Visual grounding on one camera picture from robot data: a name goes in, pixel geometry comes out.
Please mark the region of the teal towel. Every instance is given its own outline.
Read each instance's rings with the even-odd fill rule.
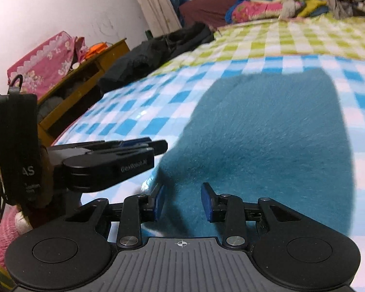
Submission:
[[[351,151],[336,89],[323,70],[219,79],[203,95],[176,145],[161,159],[165,236],[218,236],[200,188],[245,202],[271,197],[348,234]]]

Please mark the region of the orange object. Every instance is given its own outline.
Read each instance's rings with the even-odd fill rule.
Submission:
[[[89,59],[94,55],[101,53],[103,50],[107,49],[107,43],[98,43],[89,48],[87,53],[85,54],[85,59]]]

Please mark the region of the yellow cloth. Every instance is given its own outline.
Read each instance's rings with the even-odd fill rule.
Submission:
[[[317,8],[326,4],[327,2],[323,0],[306,0],[306,6],[301,10],[297,17],[307,17]]]
[[[11,290],[15,286],[15,283],[12,281],[7,270],[4,269],[2,266],[0,266],[0,283],[4,288],[8,290]]]

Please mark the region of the dark clothing pile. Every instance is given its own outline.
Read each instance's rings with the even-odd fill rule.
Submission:
[[[196,22],[191,27],[184,27],[176,32],[142,42],[116,60],[100,78],[98,84],[101,93],[119,89],[144,78],[165,62],[213,40],[214,34],[209,27]]]

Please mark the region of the blue checkered bedsheet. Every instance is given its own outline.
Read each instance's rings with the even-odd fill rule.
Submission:
[[[149,136],[153,140],[166,139],[171,148],[199,99],[215,80],[241,73],[295,73],[311,68],[322,68],[331,76],[353,151],[356,194],[351,238],[361,251],[362,262],[352,286],[358,292],[365,292],[365,61],[328,55],[295,55],[184,67],[107,93],[58,143]],[[156,165],[159,159],[160,156],[156,157]],[[142,184],[146,186],[151,173],[145,172],[102,192],[84,194],[82,201],[106,197],[110,202],[123,202],[125,197],[139,193]]]

